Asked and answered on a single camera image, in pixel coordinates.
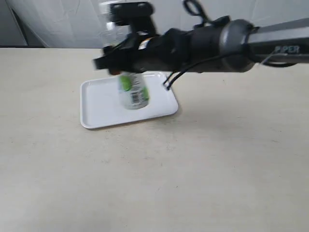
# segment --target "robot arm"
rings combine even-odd
[[[193,11],[189,3],[195,6]],[[127,71],[246,72],[255,63],[289,67],[309,63],[309,18],[258,28],[229,16],[211,21],[197,0],[184,0],[186,11],[202,19],[191,31],[170,29],[158,35],[148,2],[111,4],[111,21],[129,25],[131,33],[116,47],[103,48],[97,69]]]

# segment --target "table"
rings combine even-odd
[[[90,131],[99,55],[0,49],[0,231],[309,228],[309,66],[186,74],[177,114]]]

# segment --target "white tray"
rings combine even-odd
[[[80,89],[82,126],[95,129],[176,113],[178,103],[172,90],[166,91],[162,86],[166,80],[165,74],[146,72],[144,78],[150,100],[146,107],[139,110],[127,110],[120,104],[117,77],[82,83]]]

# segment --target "plastic tray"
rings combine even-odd
[[[138,110],[127,110],[121,105],[117,77],[82,83],[80,89],[82,126],[87,129],[96,129],[176,113],[178,103],[172,90],[166,91],[162,86],[166,80],[165,74],[147,72],[144,78],[150,100],[146,107]]]

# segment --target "white backdrop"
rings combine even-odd
[[[101,48],[105,23],[98,0],[7,0],[47,47]],[[200,0],[212,17],[231,15],[264,26],[309,17],[308,0]],[[151,0],[160,33],[171,27],[190,29],[181,0]]]

